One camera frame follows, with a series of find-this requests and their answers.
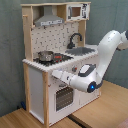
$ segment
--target pot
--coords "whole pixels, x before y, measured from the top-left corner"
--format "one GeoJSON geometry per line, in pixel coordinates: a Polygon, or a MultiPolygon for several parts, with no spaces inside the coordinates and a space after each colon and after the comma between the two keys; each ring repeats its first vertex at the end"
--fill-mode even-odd
{"type": "Polygon", "coordinates": [[[54,52],[42,51],[38,53],[40,61],[52,61],[54,59],[54,52]]]}

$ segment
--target wooden table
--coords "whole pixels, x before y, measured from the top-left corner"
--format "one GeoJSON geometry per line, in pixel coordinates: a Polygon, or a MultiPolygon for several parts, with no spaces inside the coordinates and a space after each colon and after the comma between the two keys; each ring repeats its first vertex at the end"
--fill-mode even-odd
{"type": "Polygon", "coordinates": [[[71,117],[87,128],[116,128],[128,118],[128,89],[104,81],[99,99],[71,117]]]}
{"type": "MultiPolygon", "coordinates": [[[[0,118],[0,128],[44,128],[37,119],[23,109],[0,118]]],[[[69,118],[64,118],[50,128],[81,128],[69,118]]]]}

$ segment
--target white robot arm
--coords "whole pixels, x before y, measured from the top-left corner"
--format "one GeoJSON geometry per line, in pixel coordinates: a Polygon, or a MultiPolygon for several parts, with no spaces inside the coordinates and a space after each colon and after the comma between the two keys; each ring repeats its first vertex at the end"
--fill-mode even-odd
{"type": "Polygon", "coordinates": [[[107,33],[98,45],[100,62],[96,70],[95,65],[84,65],[78,75],[66,71],[54,70],[52,75],[65,82],[69,87],[82,92],[91,93],[101,87],[103,76],[111,62],[115,50],[128,48],[128,31],[120,34],[113,30],[107,33]]]}
{"type": "Polygon", "coordinates": [[[54,70],[52,75],[65,82],[69,87],[91,93],[96,89],[96,66],[84,65],[78,75],[54,70]]]}
{"type": "Polygon", "coordinates": [[[97,86],[101,85],[102,78],[112,60],[115,50],[124,50],[126,48],[128,48],[128,31],[120,34],[113,30],[103,37],[98,46],[100,62],[97,68],[97,86]]]}

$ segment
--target burner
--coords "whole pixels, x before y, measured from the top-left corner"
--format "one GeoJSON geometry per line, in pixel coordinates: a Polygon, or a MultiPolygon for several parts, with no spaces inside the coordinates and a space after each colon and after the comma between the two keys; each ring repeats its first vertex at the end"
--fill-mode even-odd
{"type": "Polygon", "coordinates": [[[63,54],[60,54],[60,53],[55,53],[55,55],[57,55],[57,54],[58,55],[61,55],[62,58],[61,59],[56,59],[55,58],[52,61],[41,61],[41,60],[39,60],[39,58],[36,58],[36,59],[33,59],[33,61],[36,62],[36,63],[40,63],[40,64],[42,64],[42,65],[44,65],[46,67],[49,67],[51,65],[54,65],[54,64],[57,64],[57,63],[61,63],[61,62],[67,61],[69,59],[73,59],[73,57],[70,57],[70,56],[67,56],[67,55],[63,55],[63,54]]]}

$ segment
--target faucet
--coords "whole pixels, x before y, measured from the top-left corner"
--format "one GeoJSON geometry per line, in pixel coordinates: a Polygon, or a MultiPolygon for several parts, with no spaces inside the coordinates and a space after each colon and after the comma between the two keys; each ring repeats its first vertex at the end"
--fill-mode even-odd
{"type": "Polygon", "coordinates": [[[73,44],[73,42],[72,42],[72,39],[73,39],[73,37],[74,37],[75,35],[80,36],[80,41],[82,41],[82,35],[81,35],[80,33],[74,33],[74,34],[71,36],[71,38],[70,38],[70,43],[69,43],[68,46],[67,46],[68,49],[72,49],[73,47],[75,47],[75,44],[73,44]]]}

